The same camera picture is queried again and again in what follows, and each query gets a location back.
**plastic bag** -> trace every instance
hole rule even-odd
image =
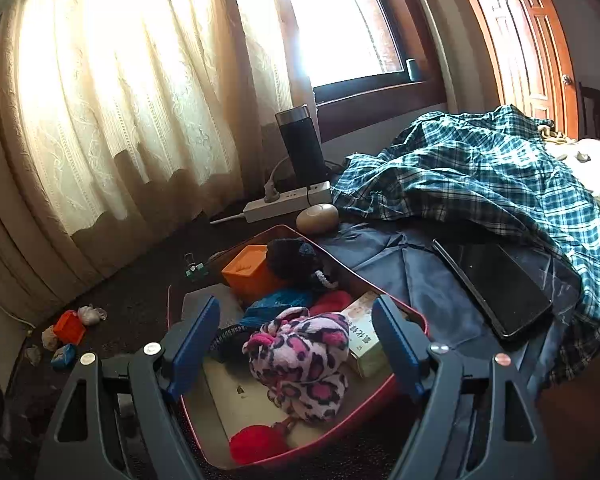
[[[29,362],[38,366],[40,364],[40,359],[42,359],[42,354],[40,353],[40,348],[37,345],[32,345],[24,351],[24,355],[29,360]]]
[[[101,308],[94,308],[90,303],[78,309],[78,317],[84,326],[91,326],[106,320],[107,313]]]
[[[51,325],[42,333],[42,346],[45,350],[55,352],[58,348],[58,338],[54,334],[54,326]]]
[[[75,359],[75,345],[67,344],[56,350],[56,353],[51,358],[51,366],[55,370],[63,370],[67,368]]]

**screw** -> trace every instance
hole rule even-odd
[[[434,354],[446,354],[447,352],[449,352],[449,346],[445,345],[445,344],[439,344],[439,343],[431,343],[431,345],[429,346],[429,348],[431,349],[431,351]]]
[[[80,357],[80,364],[83,364],[85,366],[88,366],[95,361],[96,354],[94,354],[93,352],[87,352],[86,354],[83,354],[82,357]]]
[[[160,343],[147,343],[144,345],[144,353],[147,355],[156,355],[161,349]]]
[[[511,364],[511,357],[503,353],[496,354],[493,360],[500,366],[509,366]]]

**electrical cable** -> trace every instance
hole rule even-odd
[[[18,316],[14,316],[11,312],[9,312],[8,310],[5,310],[2,305],[0,304],[0,310],[3,311],[7,316],[9,316],[11,319],[16,320],[19,323],[25,324],[27,326],[30,326],[33,330],[36,329],[36,326],[32,323],[30,323],[29,321],[24,321],[24,319],[20,319]]]
[[[276,171],[278,170],[280,165],[283,162],[285,162],[286,160],[289,160],[288,155],[285,158],[283,158],[282,160],[280,160],[279,163],[277,163],[273,167],[273,170],[271,170],[271,174],[269,175],[269,179],[266,181],[266,183],[264,185],[264,202],[267,204],[269,204],[271,202],[275,202],[276,200],[278,200],[280,198],[280,193],[276,189],[274,177],[275,177]]]
[[[226,218],[221,218],[219,220],[212,220],[211,222],[209,222],[209,225],[221,224],[222,222],[228,222],[229,220],[235,220],[237,218],[244,218],[244,213],[227,216]]]

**toy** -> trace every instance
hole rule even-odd
[[[316,292],[338,288],[322,272],[323,264],[314,246],[304,238],[277,238],[267,244],[267,267],[279,279]]]
[[[285,286],[285,281],[267,267],[266,257],[267,246],[247,245],[222,270],[222,276],[234,293],[248,303]]]
[[[73,363],[74,359],[75,345],[69,343],[56,350],[56,353],[51,358],[51,366],[55,368],[55,370],[63,370]]]
[[[75,310],[67,310],[54,325],[54,334],[65,344],[79,345],[86,331]]]
[[[84,326],[93,326],[107,319],[107,313],[101,308],[94,308],[90,303],[78,309],[78,317]]]
[[[309,308],[314,295],[308,290],[297,290],[295,288],[283,288],[264,298],[254,301],[253,304],[244,311],[244,317],[238,322],[243,326],[252,327],[253,330],[259,329],[263,323],[268,323],[282,311],[293,306],[304,306]]]
[[[273,426],[247,426],[229,440],[231,457],[240,465],[247,465],[288,451],[285,437],[296,423],[289,416]]]
[[[242,352],[271,402],[287,415],[320,422],[336,416],[349,386],[340,371],[349,355],[349,325],[342,314],[308,314],[286,309],[251,335]]]
[[[351,303],[353,298],[346,290],[330,290],[323,294],[309,309],[310,316],[317,316],[326,312],[342,312]]]
[[[51,352],[55,352],[58,348],[58,337],[56,334],[54,334],[53,325],[45,328],[45,331],[42,333],[42,346],[45,350],[49,350]]]

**blue gripper pad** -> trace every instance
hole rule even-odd
[[[174,401],[191,388],[220,323],[220,303],[213,296],[200,298],[196,312],[173,325],[160,342],[164,353],[158,383]]]
[[[429,375],[429,339],[384,294],[374,301],[371,321],[401,389],[419,404],[425,392],[422,378]]]

